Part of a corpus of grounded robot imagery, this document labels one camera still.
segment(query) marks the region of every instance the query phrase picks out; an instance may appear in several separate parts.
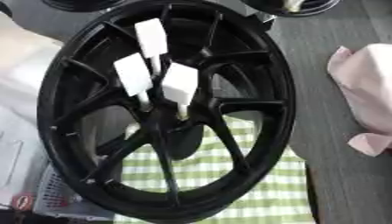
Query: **white foam block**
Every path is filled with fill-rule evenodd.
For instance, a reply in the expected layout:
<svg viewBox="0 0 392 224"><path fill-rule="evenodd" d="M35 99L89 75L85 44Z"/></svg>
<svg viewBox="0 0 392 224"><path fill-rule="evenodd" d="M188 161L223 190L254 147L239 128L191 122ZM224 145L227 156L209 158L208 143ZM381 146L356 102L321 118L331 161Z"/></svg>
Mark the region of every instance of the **white foam block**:
<svg viewBox="0 0 392 224"><path fill-rule="evenodd" d="M162 82L164 97L181 105L189 105L198 83L199 71L189 66L172 63Z"/></svg>
<svg viewBox="0 0 392 224"><path fill-rule="evenodd" d="M158 18L135 24L136 35L147 59L167 53L167 37Z"/></svg>
<svg viewBox="0 0 392 224"><path fill-rule="evenodd" d="M140 53L116 61L115 70L129 96L141 94L152 87L150 71Z"/></svg>

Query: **checkered tablecloth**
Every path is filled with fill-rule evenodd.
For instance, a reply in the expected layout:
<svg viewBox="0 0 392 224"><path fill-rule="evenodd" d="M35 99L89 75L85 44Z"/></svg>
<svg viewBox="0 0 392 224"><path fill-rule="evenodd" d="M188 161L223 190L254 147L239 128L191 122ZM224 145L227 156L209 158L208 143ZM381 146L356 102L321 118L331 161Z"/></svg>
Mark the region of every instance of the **checkered tablecloth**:
<svg viewBox="0 0 392 224"><path fill-rule="evenodd" d="M227 126L248 154L258 129L252 122L226 116ZM181 190L189 190L215 181L232 169L232 160L221 140L205 128L198 151L186 160L174 162L175 176ZM166 183L158 158L146 145L129 155L123 163L122 182L150 192L164 193ZM146 223L121 215L116 224ZM289 147L275 168L252 191L227 209L200 224L285 224L315 223L307 197L305 162Z"/></svg>

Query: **white plastic bag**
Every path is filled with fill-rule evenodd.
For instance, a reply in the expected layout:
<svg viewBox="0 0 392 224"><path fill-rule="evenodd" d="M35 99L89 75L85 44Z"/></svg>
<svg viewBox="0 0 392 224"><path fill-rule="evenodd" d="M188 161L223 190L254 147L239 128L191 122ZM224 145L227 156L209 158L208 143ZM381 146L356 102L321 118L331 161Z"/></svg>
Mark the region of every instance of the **white plastic bag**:
<svg viewBox="0 0 392 224"><path fill-rule="evenodd" d="M47 158L36 128L40 83L58 41L0 13L0 203L32 209Z"/></svg>

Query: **wheel rim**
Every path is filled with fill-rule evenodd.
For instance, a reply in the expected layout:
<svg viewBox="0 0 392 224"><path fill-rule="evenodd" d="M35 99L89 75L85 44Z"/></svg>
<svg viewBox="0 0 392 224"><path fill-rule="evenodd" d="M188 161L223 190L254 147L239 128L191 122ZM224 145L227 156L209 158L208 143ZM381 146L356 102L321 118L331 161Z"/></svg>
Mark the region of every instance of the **wheel rim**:
<svg viewBox="0 0 392 224"><path fill-rule="evenodd" d="M91 12L116 7L124 0L43 0L45 4L61 11Z"/></svg>
<svg viewBox="0 0 392 224"><path fill-rule="evenodd" d="M274 0L242 0L245 4L272 15L286 18L309 17L330 10L340 0L306 0L297 12L287 11L283 1Z"/></svg>
<svg viewBox="0 0 392 224"><path fill-rule="evenodd" d="M138 51L132 25L156 17L162 19L169 35L170 52L164 56L164 69L174 60L200 70L190 119L174 125L162 122L175 118L166 119L173 105L163 99L159 88L150 91L155 108L140 112L135 99L127 97L116 85L112 67L115 60ZM195 38L186 27L192 27L201 38ZM232 49L218 53L222 48L217 50L212 43L222 34ZM221 99L210 95L211 77L216 73L235 83L248 98ZM154 80L155 85L159 82L160 79ZM98 147L98 151L105 149L101 154L109 155L96 165L81 148L78 121L111 105L126 108L143 129L125 143L119 136ZM237 110L258 110L267 118L263 121L263 135L246 157L238 153L238 144L221 119L222 114ZM263 33L263 27L217 4L189 0L142 1L98 18L63 47L47 71L38 99L39 133L65 181L81 196L108 210L155 222L204 219L249 191L281 157L294 116L295 91L289 68L277 46ZM212 128L225 143L234 169L210 185L178 192L171 159L167 150L162 150L165 141L159 137L200 124ZM140 191L108 175L114 164L147 143L158 148L168 193Z"/></svg>

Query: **wheel spoke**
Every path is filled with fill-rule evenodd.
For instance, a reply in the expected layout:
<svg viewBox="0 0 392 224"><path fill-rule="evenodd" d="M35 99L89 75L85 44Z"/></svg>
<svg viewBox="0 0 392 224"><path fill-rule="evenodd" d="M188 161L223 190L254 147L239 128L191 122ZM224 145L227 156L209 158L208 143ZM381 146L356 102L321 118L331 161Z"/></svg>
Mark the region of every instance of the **wheel spoke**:
<svg viewBox="0 0 392 224"><path fill-rule="evenodd" d="M216 64L264 64L270 63L270 54L267 51L234 52L206 57L201 62L202 67L209 67Z"/></svg>
<svg viewBox="0 0 392 224"><path fill-rule="evenodd" d="M218 138L225 144L228 152L233 159L234 169L238 172L250 172L249 164L243 156L240 146L235 141L230 128L226 125L221 115L217 115L213 119L213 123L209 124L210 128L215 132Z"/></svg>
<svg viewBox="0 0 392 224"><path fill-rule="evenodd" d="M122 134L96 148L96 154L98 156L104 156L112 154L116 149L121 148L124 144L125 134Z"/></svg>
<svg viewBox="0 0 392 224"><path fill-rule="evenodd" d="M121 102L125 101L126 98L127 95L122 88L103 88L100 92L80 102L74 109L57 119L55 121L55 126L61 127L63 124L74 123L98 109L113 105L121 105Z"/></svg>
<svg viewBox="0 0 392 224"><path fill-rule="evenodd" d="M110 22L103 22L105 28L113 32L117 37L123 39L127 43L132 43L132 45L137 45L137 37L134 33L130 33L129 31L123 29L122 27L110 23Z"/></svg>
<svg viewBox="0 0 392 224"><path fill-rule="evenodd" d="M213 24L211 25L211 27L208 31L203 48L209 48L213 45L215 33L218 28L219 22L222 20L222 17L223 17L223 15L221 13L219 13L219 12L215 13L215 18L213 19Z"/></svg>
<svg viewBox="0 0 392 224"><path fill-rule="evenodd" d="M174 177L174 171L172 167L172 160L169 157L167 149L167 141L164 132L157 127L156 133L152 135L152 147L157 153L159 163L161 164L162 171L164 172L164 179L167 187L169 188L168 196L175 207L178 207L179 202L179 186L177 185Z"/></svg>
<svg viewBox="0 0 392 224"><path fill-rule="evenodd" d="M97 82L105 85L108 84L108 79L105 77L105 75L103 75L102 73L98 72L96 69L94 69L93 67L82 63L78 60L74 60L74 59L64 59L64 63L65 65L69 66L69 67L74 67L74 68L78 68L83 72L86 72L87 75L90 75L90 77L94 80L96 80Z"/></svg>
<svg viewBox="0 0 392 224"><path fill-rule="evenodd" d="M95 169L93 169L82 181L94 183L96 180L108 181L110 173L119 165L130 153L136 151L143 145L148 143L148 137L145 132L138 130L133 136L127 140L123 140L121 148L112 150L103 161L101 161Z"/></svg>
<svg viewBox="0 0 392 224"><path fill-rule="evenodd" d="M285 107L284 101L263 101L252 98L218 98L218 102L222 114L255 110L268 115L279 115Z"/></svg>
<svg viewBox="0 0 392 224"><path fill-rule="evenodd" d="M161 22L164 26L169 25L169 21L170 21L170 10L172 9L172 5L168 4L164 7L164 9L162 10L162 14L160 16Z"/></svg>

